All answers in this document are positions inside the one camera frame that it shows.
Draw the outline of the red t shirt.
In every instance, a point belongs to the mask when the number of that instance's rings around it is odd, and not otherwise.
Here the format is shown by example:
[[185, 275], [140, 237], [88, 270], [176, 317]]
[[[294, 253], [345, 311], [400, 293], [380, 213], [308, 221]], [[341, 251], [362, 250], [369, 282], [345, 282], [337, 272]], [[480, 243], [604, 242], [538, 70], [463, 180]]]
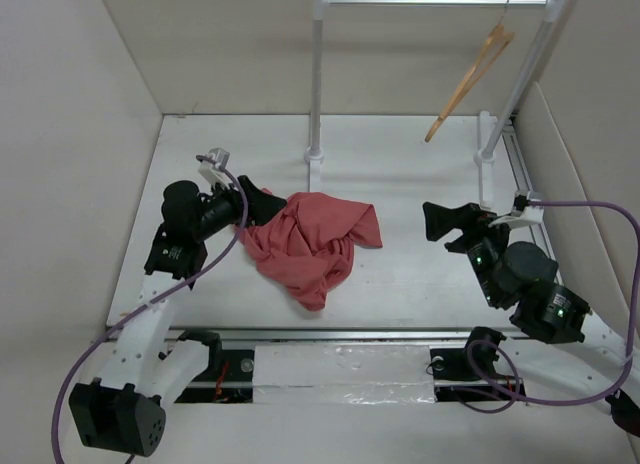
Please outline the red t shirt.
[[372, 204], [320, 192], [291, 195], [268, 223], [245, 229], [241, 242], [258, 272], [311, 312], [323, 310], [328, 292], [349, 277], [356, 246], [383, 247]]

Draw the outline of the wooden clothes hanger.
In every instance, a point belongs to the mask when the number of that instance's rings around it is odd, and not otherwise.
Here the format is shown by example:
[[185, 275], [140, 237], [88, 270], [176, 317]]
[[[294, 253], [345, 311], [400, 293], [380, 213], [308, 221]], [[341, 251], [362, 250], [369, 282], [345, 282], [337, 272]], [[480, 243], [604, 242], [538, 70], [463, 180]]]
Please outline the wooden clothes hanger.
[[515, 33], [506, 31], [501, 21], [499, 21], [489, 32], [474, 62], [462, 77], [452, 96], [438, 114], [435, 122], [427, 131], [424, 138], [426, 143], [429, 143], [433, 139], [444, 121], [452, 114], [471, 89], [493, 66], [495, 61], [513, 41], [514, 37]]

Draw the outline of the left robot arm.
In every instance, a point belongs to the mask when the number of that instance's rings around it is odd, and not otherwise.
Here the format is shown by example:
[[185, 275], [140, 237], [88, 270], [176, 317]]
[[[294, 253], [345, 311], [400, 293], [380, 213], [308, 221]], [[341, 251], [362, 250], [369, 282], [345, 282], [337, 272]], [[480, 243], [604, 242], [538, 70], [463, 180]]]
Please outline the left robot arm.
[[69, 396], [84, 446], [139, 457], [155, 452], [169, 407], [196, 377], [212, 380], [223, 366], [216, 333], [185, 331], [172, 348], [166, 346], [178, 310], [176, 293], [192, 289], [221, 261], [207, 259], [208, 238], [228, 226], [264, 225], [286, 204], [245, 175], [229, 184], [214, 181], [209, 193], [188, 180], [165, 188], [138, 307], [118, 326], [106, 365], [90, 383], [76, 384]]

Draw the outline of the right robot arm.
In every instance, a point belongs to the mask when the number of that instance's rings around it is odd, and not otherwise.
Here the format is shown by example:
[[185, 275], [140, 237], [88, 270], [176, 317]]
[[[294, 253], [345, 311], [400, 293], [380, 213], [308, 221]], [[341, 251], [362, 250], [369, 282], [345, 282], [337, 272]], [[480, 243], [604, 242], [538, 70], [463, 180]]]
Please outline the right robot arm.
[[485, 302], [510, 311], [510, 323], [526, 337], [510, 340], [476, 326], [463, 346], [432, 349], [426, 371], [437, 396], [466, 407], [493, 399], [501, 401], [501, 411], [516, 402], [573, 407], [604, 401], [614, 424], [637, 436], [638, 305], [630, 306], [626, 333], [615, 333], [584, 298], [558, 282], [558, 264], [542, 248], [509, 240], [512, 230], [540, 223], [552, 205], [527, 192], [516, 195], [505, 215], [475, 203], [423, 204], [427, 240], [460, 231], [446, 250], [467, 258]]

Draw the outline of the white clothes rack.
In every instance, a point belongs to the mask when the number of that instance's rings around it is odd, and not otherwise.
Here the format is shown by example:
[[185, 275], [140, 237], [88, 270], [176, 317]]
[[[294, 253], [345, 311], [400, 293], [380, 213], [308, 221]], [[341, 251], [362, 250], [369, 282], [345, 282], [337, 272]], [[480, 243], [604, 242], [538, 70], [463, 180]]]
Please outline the white clothes rack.
[[312, 0], [311, 107], [309, 144], [305, 151], [305, 161], [309, 167], [308, 190], [318, 191], [322, 184], [322, 164], [324, 161], [324, 151], [321, 144], [322, 63], [325, 14], [329, 8], [396, 6], [500, 8], [504, 12], [511, 8], [542, 8], [544, 10], [542, 21], [498, 118], [493, 120], [487, 111], [482, 111], [477, 118], [478, 151], [474, 156], [474, 162], [478, 168], [479, 201], [483, 209], [490, 210], [494, 205], [494, 165], [497, 145], [516, 104], [530, 82], [552, 30], [567, 2], [568, 0]]

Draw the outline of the aluminium side rail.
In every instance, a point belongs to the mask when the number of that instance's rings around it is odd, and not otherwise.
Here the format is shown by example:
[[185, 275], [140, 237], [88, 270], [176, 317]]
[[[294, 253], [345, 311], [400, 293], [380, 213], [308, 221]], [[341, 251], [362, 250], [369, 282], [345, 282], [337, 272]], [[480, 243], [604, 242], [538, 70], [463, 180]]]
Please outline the aluminium side rail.
[[[511, 164], [512, 173], [518, 190], [531, 191], [533, 189], [522, 151], [520, 149], [513, 120], [510, 119], [502, 131], [504, 146]], [[529, 233], [533, 242], [541, 247], [551, 259], [556, 259], [544, 223], [531, 227]]]

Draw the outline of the aluminium front rail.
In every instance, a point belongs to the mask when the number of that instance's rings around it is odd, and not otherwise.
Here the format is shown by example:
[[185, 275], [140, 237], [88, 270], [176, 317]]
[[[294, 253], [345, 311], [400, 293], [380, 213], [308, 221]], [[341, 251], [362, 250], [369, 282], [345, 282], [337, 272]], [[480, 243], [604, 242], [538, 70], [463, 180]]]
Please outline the aluminium front rail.
[[472, 329], [409, 329], [409, 330], [355, 330], [355, 329], [215, 329], [205, 327], [179, 328], [169, 331], [170, 340], [178, 340], [185, 333], [195, 337], [214, 334], [221, 342], [223, 359], [229, 363], [229, 370], [223, 374], [220, 369], [207, 370], [187, 386], [192, 392], [204, 392], [214, 387], [222, 378], [223, 391], [238, 391], [253, 399], [253, 371], [255, 350], [270, 344], [296, 343], [361, 343], [400, 344], [442, 347], [446, 344], [463, 345]]

